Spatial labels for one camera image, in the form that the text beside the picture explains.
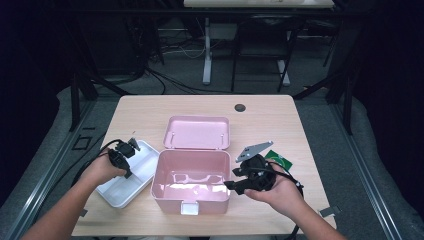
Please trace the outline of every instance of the person's right hand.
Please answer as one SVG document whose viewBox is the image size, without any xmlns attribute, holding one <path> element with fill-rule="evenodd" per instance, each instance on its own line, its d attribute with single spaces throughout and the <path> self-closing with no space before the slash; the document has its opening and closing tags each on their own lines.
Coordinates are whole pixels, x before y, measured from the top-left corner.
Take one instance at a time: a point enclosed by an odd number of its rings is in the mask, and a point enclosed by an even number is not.
<svg viewBox="0 0 424 240">
<path fill-rule="evenodd" d="M 277 164 L 271 165 L 275 171 L 283 171 Z M 294 217 L 297 211 L 301 211 L 307 205 L 294 183 L 279 175 L 271 190 L 259 192 L 246 189 L 244 194 L 254 200 L 268 203 L 277 212 L 289 218 Z"/>
</svg>

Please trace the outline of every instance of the person's left hand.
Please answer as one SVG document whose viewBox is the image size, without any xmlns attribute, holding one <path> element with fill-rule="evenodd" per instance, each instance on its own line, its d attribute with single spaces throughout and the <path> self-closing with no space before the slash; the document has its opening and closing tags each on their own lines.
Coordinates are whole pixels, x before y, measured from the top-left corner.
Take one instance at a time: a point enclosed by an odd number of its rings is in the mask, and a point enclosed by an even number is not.
<svg viewBox="0 0 424 240">
<path fill-rule="evenodd" d="M 94 160 L 90 166 L 82 173 L 79 181 L 94 183 L 96 186 L 101 185 L 116 176 L 123 176 L 127 171 L 117 168 L 110 163 L 109 155 L 106 149 Z"/>
</svg>

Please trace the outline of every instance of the hand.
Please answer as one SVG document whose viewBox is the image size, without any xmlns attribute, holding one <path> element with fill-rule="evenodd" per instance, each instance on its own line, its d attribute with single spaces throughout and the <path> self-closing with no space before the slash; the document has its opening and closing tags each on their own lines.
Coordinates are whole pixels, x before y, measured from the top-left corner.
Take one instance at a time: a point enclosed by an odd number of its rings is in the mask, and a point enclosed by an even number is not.
<svg viewBox="0 0 424 240">
<path fill-rule="evenodd" d="M 277 164 L 272 164 L 272 167 L 275 171 L 283 171 Z M 259 192 L 246 189 L 244 194 L 254 200 L 268 203 L 274 210 L 289 218 L 294 217 L 298 210 L 307 206 L 295 184 L 279 175 L 277 175 L 271 190 Z"/>
<path fill-rule="evenodd" d="M 119 169 L 110 163 L 109 155 L 105 149 L 96 160 L 82 173 L 79 181 L 95 184 L 96 186 L 106 183 L 116 176 L 123 176 L 127 171 Z"/>
</svg>

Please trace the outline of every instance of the forearm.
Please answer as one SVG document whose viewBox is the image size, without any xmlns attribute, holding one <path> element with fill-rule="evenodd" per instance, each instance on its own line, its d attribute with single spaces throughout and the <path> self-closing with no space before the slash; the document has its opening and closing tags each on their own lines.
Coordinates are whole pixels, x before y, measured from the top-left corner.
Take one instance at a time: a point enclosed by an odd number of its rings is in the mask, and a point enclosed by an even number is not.
<svg viewBox="0 0 424 240">
<path fill-rule="evenodd" d="M 300 212 L 292 217 L 292 220 L 302 229 L 308 239 L 346 239 L 307 204 L 300 208 Z"/>
<path fill-rule="evenodd" d="M 78 221 L 88 197 L 96 186 L 90 182 L 77 182 L 22 239 L 67 239 Z"/>
</svg>

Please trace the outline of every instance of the dark background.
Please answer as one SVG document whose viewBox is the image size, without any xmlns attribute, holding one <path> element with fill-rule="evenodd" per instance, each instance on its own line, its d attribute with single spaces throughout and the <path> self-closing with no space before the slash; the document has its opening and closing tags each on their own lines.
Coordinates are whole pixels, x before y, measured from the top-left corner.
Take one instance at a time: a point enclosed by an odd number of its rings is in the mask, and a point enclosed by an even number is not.
<svg viewBox="0 0 424 240">
<path fill-rule="evenodd" d="M 363 58 L 354 94 L 367 108 L 381 160 L 405 199 L 424 216 L 424 181 L 420 178 L 424 172 L 423 4 L 417 0 L 380 2 L 376 17 L 369 23 L 371 50 Z M 90 46 L 77 47 L 61 22 L 44 12 L 38 1 L 1 5 L 3 204 L 52 125 L 59 107 L 56 94 L 70 85 L 75 63 L 96 71 L 107 70 L 116 59 L 106 56 L 96 61 L 93 54 L 96 56 L 95 49 L 105 44 L 116 49 L 116 42 L 89 41 Z M 97 24 L 101 31 L 104 25 Z M 71 28 L 76 38 L 98 36 L 87 35 L 94 28 L 78 26 L 74 22 Z M 123 30 L 121 23 L 110 28 Z M 139 54 L 132 51 L 128 36 L 119 36 L 116 41 L 124 44 L 119 56 L 127 62 L 121 62 L 117 70 L 133 73 L 139 70 Z"/>
</svg>

